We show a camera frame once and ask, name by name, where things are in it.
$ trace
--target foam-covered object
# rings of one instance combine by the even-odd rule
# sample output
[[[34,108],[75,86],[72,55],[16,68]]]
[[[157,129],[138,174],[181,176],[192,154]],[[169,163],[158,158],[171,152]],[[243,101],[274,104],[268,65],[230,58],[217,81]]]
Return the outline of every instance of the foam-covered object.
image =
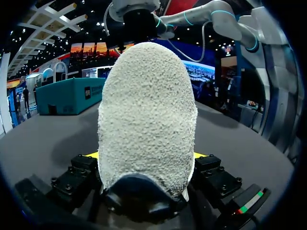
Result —
[[[169,49],[140,43],[116,61],[99,106],[99,174],[104,188],[140,173],[172,198],[194,169],[197,108],[187,70]]]

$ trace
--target gray table surface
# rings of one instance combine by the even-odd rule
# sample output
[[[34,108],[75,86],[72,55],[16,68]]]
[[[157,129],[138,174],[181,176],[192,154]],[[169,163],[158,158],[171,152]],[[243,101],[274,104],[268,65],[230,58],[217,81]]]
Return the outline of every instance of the gray table surface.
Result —
[[[200,103],[197,107],[195,151],[222,159],[229,173],[242,177],[243,188],[255,183],[272,191],[256,213],[256,217],[263,220],[289,185],[294,170],[292,164],[271,143],[243,124]],[[32,174],[49,184],[51,177],[66,171],[74,156],[97,151],[97,108],[98,104],[78,116],[36,115],[5,135],[0,140],[0,166],[9,186]],[[103,216],[106,211],[102,208],[100,212]],[[210,215],[214,219],[217,212],[210,211]],[[187,208],[179,217],[162,225],[137,224],[112,215],[98,222],[119,229],[193,229]],[[243,229],[252,228],[254,225],[250,222]]]

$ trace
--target teal booth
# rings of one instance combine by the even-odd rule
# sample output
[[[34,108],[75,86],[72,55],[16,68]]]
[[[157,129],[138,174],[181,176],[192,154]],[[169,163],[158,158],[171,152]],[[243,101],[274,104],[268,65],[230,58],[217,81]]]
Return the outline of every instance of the teal booth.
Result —
[[[40,115],[78,115],[102,100],[102,78],[62,80],[36,90]]]

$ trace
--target blue light ring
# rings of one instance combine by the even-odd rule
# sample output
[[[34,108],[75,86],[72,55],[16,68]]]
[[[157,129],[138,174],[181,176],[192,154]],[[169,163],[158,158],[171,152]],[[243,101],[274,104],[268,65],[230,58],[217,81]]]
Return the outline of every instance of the blue light ring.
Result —
[[[187,19],[187,16],[186,16],[186,13],[185,13],[185,12],[183,12],[183,15],[184,15],[184,18],[186,19],[187,23],[189,23],[190,25],[194,25],[194,24],[192,24],[192,23],[189,22],[189,20]]]
[[[211,13],[210,16],[212,17],[212,15],[213,15],[214,13],[228,13],[228,14],[230,14],[231,16],[233,16],[234,19],[236,20],[236,17],[235,17],[231,12],[228,12],[228,11],[221,11],[221,10],[213,11],[213,12]]]
[[[259,41],[258,41],[256,35],[254,35],[254,37],[255,37],[256,43],[255,43],[254,47],[252,47],[252,48],[245,48],[247,51],[251,51],[252,52],[252,51],[255,51],[256,49],[258,49]]]
[[[159,18],[158,25],[155,26],[156,28],[160,25],[160,22],[161,22],[161,19]]]

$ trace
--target person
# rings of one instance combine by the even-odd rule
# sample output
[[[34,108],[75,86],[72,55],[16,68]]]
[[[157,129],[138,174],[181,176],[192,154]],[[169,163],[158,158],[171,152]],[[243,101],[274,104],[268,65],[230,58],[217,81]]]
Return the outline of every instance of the person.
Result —
[[[17,102],[17,111],[20,111],[20,96],[19,96],[19,94],[16,96],[16,102]]]
[[[35,87],[33,89],[34,97],[35,97],[35,103],[37,105],[37,98],[36,98],[36,89],[37,89],[37,84],[35,84]]]
[[[24,94],[24,107],[25,107],[25,110],[27,110],[27,108],[28,108],[28,111],[29,111],[29,94],[30,94],[30,92],[28,91],[27,88],[28,87],[25,86],[24,87],[24,92],[23,92],[23,94]]]

